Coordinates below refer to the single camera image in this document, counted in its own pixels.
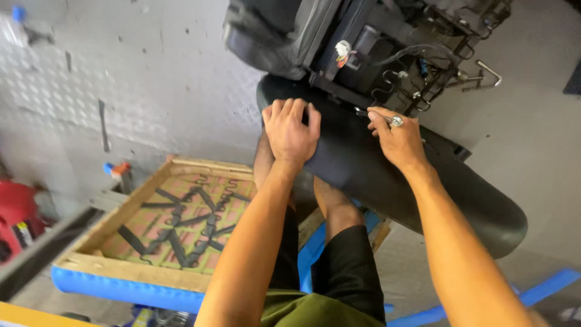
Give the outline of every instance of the forearm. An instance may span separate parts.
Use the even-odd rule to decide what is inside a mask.
[[[297,173],[273,164],[220,256],[196,326],[258,325]]]
[[[407,174],[436,292],[452,325],[530,326],[525,308],[433,168]]]

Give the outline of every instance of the floor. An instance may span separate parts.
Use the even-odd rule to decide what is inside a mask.
[[[109,181],[105,161],[129,160],[138,179],[171,152],[252,161],[261,73],[221,43],[227,0],[19,2],[35,28],[55,33],[56,45],[0,47],[0,156],[18,179],[45,184],[61,216]],[[0,10],[10,5],[2,1]],[[562,0],[515,0],[512,16],[476,53],[503,75],[502,85],[448,90],[420,122],[468,147],[467,164],[527,214],[525,241],[498,261],[527,289],[561,268],[581,269],[581,97],[562,94],[581,58],[580,16]],[[108,154],[99,98],[107,103]],[[438,305],[422,236],[396,226],[376,261],[385,301],[396,305],[388,320]],[[50,300],[23,292],[15,301],[77,310],[103,324],[128,312],[126,304],[58,293],[48,276],[35,283],[27,292]],[[554,317],[557,303],[579,303],[580,286],[538,310]]]

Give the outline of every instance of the plastic bottle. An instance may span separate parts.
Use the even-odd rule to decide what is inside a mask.
[[[21,48],[28,46],[28,34],[24,30],[23,22],[26,10],[19,6],[12,7],[12,16],[0,14],[0,34],[2,38]]]

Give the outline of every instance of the red container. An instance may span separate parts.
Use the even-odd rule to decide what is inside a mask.
[[[0,180],[0,265],[30,246],[44,233],[34,202],[37,191],[26,185]]]

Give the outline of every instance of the ring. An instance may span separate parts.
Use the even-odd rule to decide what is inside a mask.
[[[390,120],[389,123],[395,127],[399,127],[403,124],[403,119],[400,116],[391,117]]]

